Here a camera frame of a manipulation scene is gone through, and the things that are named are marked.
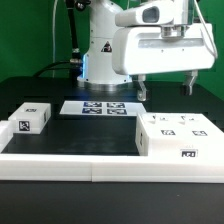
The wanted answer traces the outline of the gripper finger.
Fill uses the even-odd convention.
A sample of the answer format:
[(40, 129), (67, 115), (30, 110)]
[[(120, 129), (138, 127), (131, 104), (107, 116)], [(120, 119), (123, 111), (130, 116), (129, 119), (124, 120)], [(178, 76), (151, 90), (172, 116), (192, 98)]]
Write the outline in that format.
[(138, 91), (137, 91), (137, 97), (139, 101), (145, 101), (147, 99), (147, 89), (145, 87), (144, 81), (146, 80), (145, 75), (139, 75), (138, 76)]
[(185, 80), (181, 86), (182, 94), (185, 96), (191, 96), (193, 93), (193, 86), (198, 77), (198, 71), (188, 71), (185, 73)]

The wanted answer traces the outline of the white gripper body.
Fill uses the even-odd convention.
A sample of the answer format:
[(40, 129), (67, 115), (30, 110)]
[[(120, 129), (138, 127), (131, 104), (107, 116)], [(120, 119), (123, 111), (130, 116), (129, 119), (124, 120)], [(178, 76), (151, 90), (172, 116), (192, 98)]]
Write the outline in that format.
[[(213, 36), (212, 25), (206, 23)], [(215, 58), (211, 42), (200, 23), (184, 37), (163, 38), (159, 27), (119, 29), (112, 41), (112, 68), (121, 75), (156, 74), (209, 69)]]

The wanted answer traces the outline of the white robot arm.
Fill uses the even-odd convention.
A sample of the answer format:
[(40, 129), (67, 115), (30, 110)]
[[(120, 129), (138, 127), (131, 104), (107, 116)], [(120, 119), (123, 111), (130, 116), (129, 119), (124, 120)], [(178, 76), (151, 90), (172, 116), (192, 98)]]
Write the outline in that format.
[(144, 101), (148, 74), (184, 72), (183, 92), (190, 95), (198, 71), (211, 68), (217, 57), (212, 25), (204, 21), (197, 0), (146, 0), (126, 10), (110, 0), (94, 0), (78, 82), (98, 91), (135, 82)]

